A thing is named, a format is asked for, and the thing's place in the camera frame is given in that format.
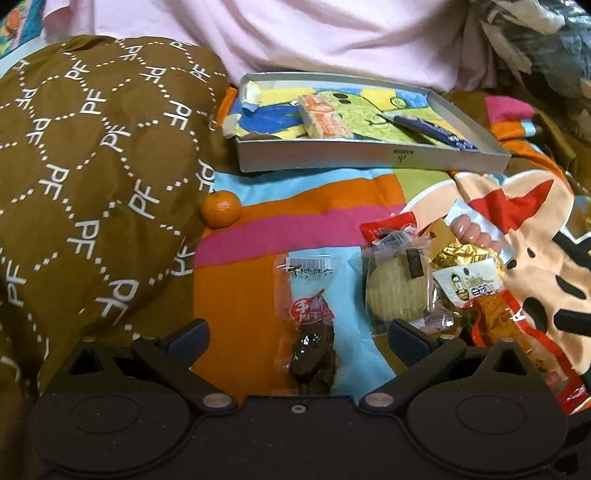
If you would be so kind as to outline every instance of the metal tray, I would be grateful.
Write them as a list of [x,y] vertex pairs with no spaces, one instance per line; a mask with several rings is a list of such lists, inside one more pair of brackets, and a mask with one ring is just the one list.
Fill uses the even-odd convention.
[[403,89],[423,93],[441,118],[459,131],[477,151],[441,148],[436,145],[393,143],[377,140],[297,138],[293,140],[240,140],[238,157],[244,172],[291,168],[393,167],[423,170],[463,170],[502,173],[511,154],[484,128],[430,89],[352,75],[308,72],[255,73],[242,78],[240,90],[248,81],[261,89],[322,87],[331,83],[342,87],[367,86]]

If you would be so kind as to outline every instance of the plastic wrapper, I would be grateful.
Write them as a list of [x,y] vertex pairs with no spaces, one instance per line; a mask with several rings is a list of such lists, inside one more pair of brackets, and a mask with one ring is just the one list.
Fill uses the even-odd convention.
[[394,319],[420,323],[426,317],[434,285],[429,247],[428,238],[411,238],[397,247],[364,249],[352,259],[353,265],[362,266],[365,307],[374,336],[386,334],[388,322]]
[[499,254],[504,264],[515,256],[515,249],[503,233],[462,199],[453,204],[445,223],[460,242],[490,248]]
[[566,414],[589,401],[583,382],[564,352],[530,325],[523,309],[508,291],[478,297],[473,305],[479,312],[471,330],[476,346],[492,346],[501,338],[513,338],[544,377]]
[[435,220],[429,225],[429,227],[423,232],[422,236],[431,239],[429,261],[433,261],[435,257],[438,256],[439,252],[445,247],[460,247],[462,245],[442,218]]
[[431,261],[433,277],[447,298],[458,308],[472,305],[475,298],[502,292],[504,265],[496,252],[474,245],[444,247]]
[[370,245],[400,246],[417,234],[417,219],[407,212],[377,222],[362,223],[359,230]]
[[298,97],[298,110],[310,138],[348,138],[353,132],[322,95],[301,95]]
[[275,260],[275,312],[297,331],[290,347],[280,341],[275,364],[298,382],[299,395],[329,395],[335,379],[335,315],[325,294],[339,261],[297,254]]

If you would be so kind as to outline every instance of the beef jerky package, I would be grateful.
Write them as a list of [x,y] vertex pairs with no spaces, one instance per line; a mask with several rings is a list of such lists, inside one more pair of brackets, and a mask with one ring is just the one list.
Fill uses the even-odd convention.
[[295,333],[280,340],[275,365],[298,382],[295,395],[329,395],[335,380],[335,314],[326,292],[339,264],[329,255],[293,253],[275,260],[275,312]]
[[537,330],[515,297],[507,290],[474,299],[478,317],[472,326],[476,346],[492,346],[512,338],[525,351],[566,414],[579,411],[589,394],[564,352]]

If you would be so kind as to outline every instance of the blue pen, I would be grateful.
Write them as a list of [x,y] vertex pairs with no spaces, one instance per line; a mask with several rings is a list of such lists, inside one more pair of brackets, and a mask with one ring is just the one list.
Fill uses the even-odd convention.
[[459,138],[447,128],[443,128],[440,125],[428,122],[422,118],[400,115],[396,112],[382,112],[380,115],[394,125],[406,127],[430,138],[434,138],[435,140],[439,140],[450,147],[458,148],[460,150],[478,150],[469,141]]

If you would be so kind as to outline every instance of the colorful blanket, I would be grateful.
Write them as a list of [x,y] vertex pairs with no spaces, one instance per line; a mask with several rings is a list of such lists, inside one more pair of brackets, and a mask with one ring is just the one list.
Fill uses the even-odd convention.
[[518,100],[478,92],[450,100],[514,154],[505,174],[390,168],[216,173],[212,189],[236,193],[244,209],[232,227],[206,231],[197,248],[194,313],[209,322],[212,343],[194,372],[237,397],[295,387],[274,364],[293,326],[275,316],[272,265],[278,254],[305,250],[345,260],[328,293],[340,361],[334,393],[358,398],[380,386],[400,364],[383,339],[372,340],[361,278],[347,262],[363,244],[358,226],[411,210],[423,228],[462,197],[517,249],[506,285],[528,320],[564,349],[579,374],[590,375],[591,339],[553,322],[559,309],[591,313],[589,199],[573,194],[573,186],[580,187],[548,156],[565,155],[564,138]]

